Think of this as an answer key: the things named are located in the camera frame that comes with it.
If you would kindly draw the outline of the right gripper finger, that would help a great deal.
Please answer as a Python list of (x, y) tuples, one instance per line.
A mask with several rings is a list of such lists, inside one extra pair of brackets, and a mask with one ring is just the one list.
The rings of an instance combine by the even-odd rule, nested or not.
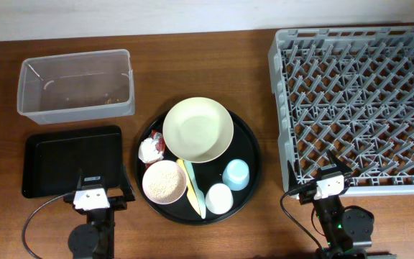
[(344, 177), (351, 177), (353, 170), (344, 162), (339, 160), (330, 150), (326, 152), (332, 167), (329, 168), (329, 173), (341, 173)]
[(297, 181), (297, 173), (299, 172), (299, 161), (295, 160), (293, 163), (290, 161), (287, 162), (287, 170), (288, 170), (288, 196), (292, 196), (295, 194), (295, 190), (298, 187)]

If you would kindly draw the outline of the large cream bowl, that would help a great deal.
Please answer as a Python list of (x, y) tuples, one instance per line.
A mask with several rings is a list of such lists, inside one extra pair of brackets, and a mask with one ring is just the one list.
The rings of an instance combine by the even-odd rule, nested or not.
[(170, 152), (192, 163), (217, 159), (229, 148), (234, 123), (229, 111), (206, 97), (192, 97), (171, 108), (162, 124)]

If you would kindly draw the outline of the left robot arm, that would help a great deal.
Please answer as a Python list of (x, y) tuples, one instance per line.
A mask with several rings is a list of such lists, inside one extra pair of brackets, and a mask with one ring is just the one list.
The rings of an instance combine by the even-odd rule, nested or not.
[(63, 201), (74, 211), (86, 216), (86, 223), (75, 227), (68, 238), (68, 248), (74, 258), (114, 258), (115, 213), (127, 209), (135, 200), (127, 170), (121, 166), (116, 174), (122, 195), (107, 196), (103, 176), (84, 177), (80, 174), (73, 193)]

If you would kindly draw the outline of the light blue cup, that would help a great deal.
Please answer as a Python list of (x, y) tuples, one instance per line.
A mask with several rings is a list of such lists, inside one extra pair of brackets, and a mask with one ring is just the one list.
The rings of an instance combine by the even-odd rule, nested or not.
[(222, 181), (232, 191), (241, 191), (249, 183), (249, 166), (244, 160), (231, 160), (225, 167), (222, 174)]

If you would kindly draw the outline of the white cup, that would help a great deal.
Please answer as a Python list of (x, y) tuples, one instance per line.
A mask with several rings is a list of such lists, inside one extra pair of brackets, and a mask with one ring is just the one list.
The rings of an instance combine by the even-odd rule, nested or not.
[(230, 188), (224, 183), (216, 183), (206, 194), (206, 207), (214, 214), (225, 214), (234, 203)]

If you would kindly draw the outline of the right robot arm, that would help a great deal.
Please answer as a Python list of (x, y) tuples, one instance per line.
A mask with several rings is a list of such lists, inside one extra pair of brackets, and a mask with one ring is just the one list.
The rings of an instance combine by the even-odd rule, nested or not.
[[(349, 189), (352, 169), (330, 150), (326, 152), (330, 164), (317, 169), (317, 176), (303, 185), (289, 188), (280, 199), (283, 212), (318, 246), (315, 258), (396, 258), (391, 253), (367, 253), (372, 246), (373, 213), (360, 206), (343, 206), (340, 195)], [(312, 217), (321, 224), (321, 234), (328, 247), (321, 243), (284, 207), (284, 198), (297, 196), (300, 204), (311, 203)]]

